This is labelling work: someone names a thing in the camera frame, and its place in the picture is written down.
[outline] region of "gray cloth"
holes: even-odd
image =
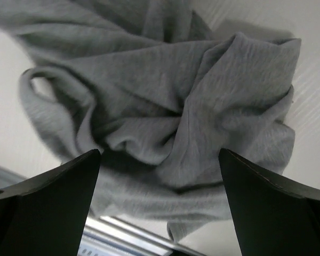
[[[299,39],[216,42],[186,1],[169,0],[0,0],[0,28],[38,66],[20,98],[45,144],[63,161],[101,150],[96,216],[166,220],[178,241],[231,218],[220,148],[278,173],[291,157],[283,119]]]

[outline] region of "crumpled fabric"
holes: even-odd
[[[41,140],[62,161],[101,150],[96,217],[165,220],[179,241],[231,218],[221,148],[277,173],[291,157],[299,39],[217,42],[184,0],[0,0],[0,28],[36,64],[20,99]]]

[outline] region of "gray towel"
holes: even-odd
[[[291,157],[299,39],[216,42],[187,1],[170,0],[0,0],[0,28],[37,65],[20,98],[40,138],[63,161],[101,150],[96,216],[166,220],[178,241],[231,218],[220,148],[278,173]]]

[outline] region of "black object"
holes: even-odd
[[[75,256],[100,166],[92,150],[0,190],[0,256]]]
[[[219,162],[243,256],[320,256],[320,190],[230,150]]]

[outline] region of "white surface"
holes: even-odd
[[[282,37],[290,31],[302,38],[293,81],[294,104],[286,119],[296,131],[296,142],[284,174],[320,188],[320,0],[196,1],[195,8],[218,32],[218,38],[239,29],[258,37]],[[244,21],[283,32],[257,29]],[[30,61],[18,46],[0,33],[0,165],[32,177],[56,167],[59,161],[38,140],[18,102],[17,81],[29,67]],[[133,221],[166,236],[162,222]],[[182,243],[208,255],[240,255],[230,221],[206,225]]]

